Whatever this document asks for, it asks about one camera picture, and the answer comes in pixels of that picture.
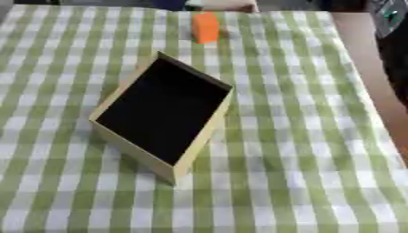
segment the dark object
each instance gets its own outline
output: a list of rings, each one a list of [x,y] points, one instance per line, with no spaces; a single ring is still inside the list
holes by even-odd
[[[60,5],[60,0],[15,0],[15,4],[22,4],[22,5]]]
[[[408,109],[408,5],[404,0],[376,0],[370,8],[385,73]]]
[[[170,11],[181,11],[187,0],[153,0],[155,7]]]
[[[366,0],[316,0],[323,11],[360,12],[366,6]]]
[[[97,122],[175,165],[228,92],[158,59]]]

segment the table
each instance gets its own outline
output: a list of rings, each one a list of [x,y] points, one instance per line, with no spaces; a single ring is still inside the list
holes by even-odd
[[[0,225],[7,231],[405,232],[408,172],[329,14],[17,5],[0,36]],[[162,50],[234,84],[177,187],[98,139],[97,102]]]
[[[0,22],[9,9],[10,6],[0,7]],[[382,121],[403,155],[405,163],[408,164],[408,128],[406,128],[408,116],[393,94],[387,82],[387,76],[383,72],[373,37],[375,29],[370,15],[332,13],[332,16]]]

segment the beige box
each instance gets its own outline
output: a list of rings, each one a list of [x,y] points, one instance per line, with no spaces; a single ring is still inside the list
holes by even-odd
[[[232,91],[157,52],[89,120],[107,142],[176,184],[227,112]]]

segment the orange cube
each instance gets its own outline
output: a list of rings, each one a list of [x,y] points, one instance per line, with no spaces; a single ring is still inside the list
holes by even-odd
[[[196,40],[200,44],[216,41],[219,37],[219,22],[212,12],[194,15],[192,30]]]

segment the box wall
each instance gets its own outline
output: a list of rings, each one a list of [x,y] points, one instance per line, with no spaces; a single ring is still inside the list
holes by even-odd
[[[98,122],[92,122],[95,129],[99,135],[104,138],[107,142],[119,148],[119,150],[125,154],[132,156],[136,161],[147,166],[154,173],[164,178],[171,184],[175,183],[175,178],[173,176],[173,167],[151,155],[144,149],[133,145],[132,143],[126,141],[126,139],[115,134],[109,129],[98,124]]]
[[[207,124],[201,129],[199,134],[187,148],[186,152],[181,156],[178,163],[174,166],[174,177],[177,180],[179,177],[186,175],[189,172],[189,168],[196,159],[199,151],[205,146],[211,134],[214,132],[216,126],[223,119],[230,106],[230,100],[232,98],[233,89],[227,94],[217,110],[211,116]]]

